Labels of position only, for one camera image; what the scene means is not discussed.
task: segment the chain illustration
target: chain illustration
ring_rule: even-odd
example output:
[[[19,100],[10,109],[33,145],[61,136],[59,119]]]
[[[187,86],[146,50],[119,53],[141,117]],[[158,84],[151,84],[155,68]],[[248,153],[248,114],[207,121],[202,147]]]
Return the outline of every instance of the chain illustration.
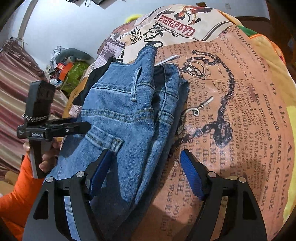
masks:
[[[232,137],[233,129],[230,126],[230,123],[224,119],[224,112],[226,110],[226,106],[228,105],[229,100],[234,95],[234,85],[235,85],[234,75],[231,72],[231,70],[227,67],[227,65],[224,62],[222,62],[222,60],[219,57],[217,57],[211,53],[205,53],[205,52],[201,52],[198,50],[193,50],[192,53],[197,56],[189,58],[184,63],[184,66],[188,66],[189,65],[188,63],[196,62],[197,60],[201,60],[210,66],[222,65],[229,76],[229,80],[228,80],[228,88],[229,89],[228,89],[227,93],[221,98],[221,102],[220,102],[221,106],[219,107],[219,109],[217,111],[217,120],[204,125],[202,128],[196,129],[193,134],[187,134],[182,138],[178,138],[172,146],[172,151],[174,149],[176,149],[180,144],[186,143],[186,142],[192,142],[193,138],[201,137],[204,134],[208,134],[213,129],[214,129],[213,139],[219,148],[223,148],[226,145],[228,145],[229,142],[233,138]]]
[[[193,63],[196,63],[199,65],[199,67],[195,67],[193,65]],[[206,76],[205,76],[205,68],[202,64],[200,64],[197,61],[187,61],[184,63],[184,66],[182,68],[182,72],[183,73],[188,73],[194,77],[197,77],[201,80],[205,80]]]
[[[178,124],[178,128],[177,128],[177,135],[180,135],[184,130],[185,130],[185,126],[184,126],[184,122],[185,122],[185,117],[186,114],[189,113],[190,111],[192,111],[192,115],[195,117],[198,117],[200,115],[200,109],[202,109],[203,107],[205,107],[206,105],[210,104],[213,101],[214,97],[211,96],[210,98],[208,98],[206,101],[204,101],[203,103],[201,103],[198,107],[192,107],[192,108],[188,108],[186,110],[184,110],[181,113],[181,118]]]

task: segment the white wall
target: white wall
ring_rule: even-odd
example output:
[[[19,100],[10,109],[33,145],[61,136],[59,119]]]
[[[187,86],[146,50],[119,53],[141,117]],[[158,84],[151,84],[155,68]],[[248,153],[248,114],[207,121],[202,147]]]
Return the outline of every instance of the white wall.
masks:
[[[3,42],[10,37],[17,38],[20,25],[30,2],[31,0],[24,1],[10,16],[9,20],[6,22],[5,26],[0,32],[0,46],[2,46]]]
[[[104,39],[113,29],[122,25],[129,15],[145,14],[170,4],[195,5],[197,2],[199,0],[105,0],[102,7],[94,3],[86,7],[84,3],[78,6],[66,0],[39,0],[25,31],[24,41],[28,43],[25,49],[42,69],[58,45],[77,48],[96,58],[96,52]],[[233,16],[269,17],[266,15],[265,0],[205,2],[208,7]],[[230,3],[230,10],[225,9],[225,3]]]

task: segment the metal screw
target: metal screw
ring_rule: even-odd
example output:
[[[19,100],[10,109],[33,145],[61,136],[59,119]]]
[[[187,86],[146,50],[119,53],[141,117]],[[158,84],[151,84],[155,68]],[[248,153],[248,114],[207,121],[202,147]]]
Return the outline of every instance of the metal screw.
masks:
[[[76,176],[77,177],[83,177],[84,176],[84,172],[83,171],[77,172]]]
[[[244,177],[239,177],[239,181],[240,181],[241,183],[245,183],[247,180],[246,180]]]
[[[53,180],[54,180],[53,177],[48,177],[48,178],[46,179],[46,182],[51,183]]]
[[[216,173],[214,173],[214,172],[208,172],[208,176],[211,177],[211,178],[214,178],[214,177],[216,177],[217,175],[216,175]]]

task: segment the jeans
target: jeans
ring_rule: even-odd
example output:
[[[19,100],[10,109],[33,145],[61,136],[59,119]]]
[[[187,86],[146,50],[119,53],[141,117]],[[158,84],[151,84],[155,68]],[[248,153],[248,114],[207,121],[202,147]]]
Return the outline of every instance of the jeans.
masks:
[[[177,102],[177,107],[176,107],[175,113],[174,113],[174,122],[171,127],[165,147],[161,153],[160,159],[156,165],[156,168],[155,168],[154,173],[151,177],[151,180],[150,180],[146,190],[144,191],[140,201],[138,202],[135,209],[130,213],[128,218],[117,229],[117,231],[113,235],[113,239],[112,239],[113,241],[129,240],[133,231],[139,225],[143,216],[145,215],[146,211],[148,210],[150,202],[158,189],[158,184],[160,182],[160,178],[161,178],[163,169],[165,167],[165,163],[167,161],[167,157],[169,155],[170,148],[174,143],[174,140],[175,140],[174,136],[175,136],[178,124],[179,124],[181,113],[183,111],[183,106],[184,106],[184,104],[187,100],[187,97],[188,97],[188,92],[189,92],[188,83],[184,83],[184,81],[181,81],[179,84],[179,100]]]
[[[57,180],[69,178],[96,161],[103,149],[117,154],[100,193],[90,202],[106,239],[138,205],[160,158],[164,165],[176,131],[172,125],[180,88],[185,90],[183,104],[188,95],[188,82],[180,78],[176,65],[154,66],[156,53],[148,45],[133,64],[111,63],[90,89],[77,120],[88,121],[91,129],[66,137],[49,174]],[[65,205],[72,238],[79,240],[68,197]]]

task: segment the belt loop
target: belt loop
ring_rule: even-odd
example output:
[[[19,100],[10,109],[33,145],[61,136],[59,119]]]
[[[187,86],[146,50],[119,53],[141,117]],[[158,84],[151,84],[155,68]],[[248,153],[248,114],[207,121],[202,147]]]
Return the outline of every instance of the belt loop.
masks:
[[[132,87],[131,87],[131,101],[137,101],[137,93],[136,93],[136,86],[137,86],[137,81],[141,75],[141,70],[142,70],[142,66],[140,66],[135,74],[133,75],[133,83],[132,83]]]

